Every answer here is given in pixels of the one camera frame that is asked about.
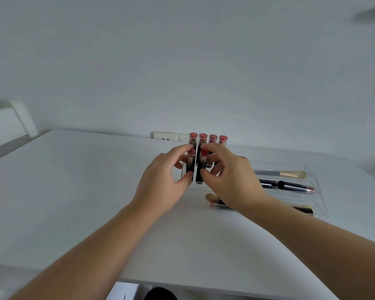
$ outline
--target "forearm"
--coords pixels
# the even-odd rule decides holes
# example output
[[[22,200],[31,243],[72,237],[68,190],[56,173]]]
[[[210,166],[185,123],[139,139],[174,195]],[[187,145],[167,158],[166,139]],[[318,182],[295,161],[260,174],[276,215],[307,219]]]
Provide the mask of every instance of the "forearm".
[[[158,217],[132,205],[41,272],[10,300],[105,299]]]
[[[274,235],[340,299],[375,299],[375,242],[273,199],[242,214]]]

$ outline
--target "person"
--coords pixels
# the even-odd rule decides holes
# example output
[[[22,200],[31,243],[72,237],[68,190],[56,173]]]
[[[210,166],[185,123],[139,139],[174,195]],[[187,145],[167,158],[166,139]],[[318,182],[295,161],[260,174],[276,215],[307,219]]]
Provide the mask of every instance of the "person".
[[[175,182],[171,169],[182,168],[192,147],[158,155],[127,206],[10,299],[105,299],[145,232],[189,187],[193,173]],[[213,152],[209,162],[219,161],[210,172],[201,170],[203,180],[228,206],[274,235],[338,298],[375,300],[375,242],[270,197],[247,158],[225,146],[211,143],[202,149]]]

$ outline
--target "person's right hand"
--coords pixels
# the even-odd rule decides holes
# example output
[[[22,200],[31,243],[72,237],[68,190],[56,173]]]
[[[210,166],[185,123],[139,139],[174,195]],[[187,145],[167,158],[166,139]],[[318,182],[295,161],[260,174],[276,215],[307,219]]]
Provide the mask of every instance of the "person's right hand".
[[[210,172],[200,170],[203,181],[229,207],[243,212],[274,200],[262,188],[247,158],[234,155],[222,144],[208,143],[201,149],[213,152],[208,156],[208,163],[219,161]]]

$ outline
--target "person's left arm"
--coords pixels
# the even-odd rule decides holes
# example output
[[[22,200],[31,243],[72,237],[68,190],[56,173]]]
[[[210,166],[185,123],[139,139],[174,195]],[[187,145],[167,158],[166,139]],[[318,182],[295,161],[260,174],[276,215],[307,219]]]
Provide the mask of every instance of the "person's left arm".
[[[185,160],[185,144],[160,154],[147,167],[131,203],[60,257],[9,300],[104,300],[134,248],[183,195],[192,172],[175,182],[171,170]]]

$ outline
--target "wall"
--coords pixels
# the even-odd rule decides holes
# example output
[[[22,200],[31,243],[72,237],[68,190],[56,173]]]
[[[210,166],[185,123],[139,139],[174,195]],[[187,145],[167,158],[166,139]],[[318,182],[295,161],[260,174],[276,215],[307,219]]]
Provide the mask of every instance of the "wall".
[[[375,162],[375,0],[0,0],[0,99],[40,130]]]

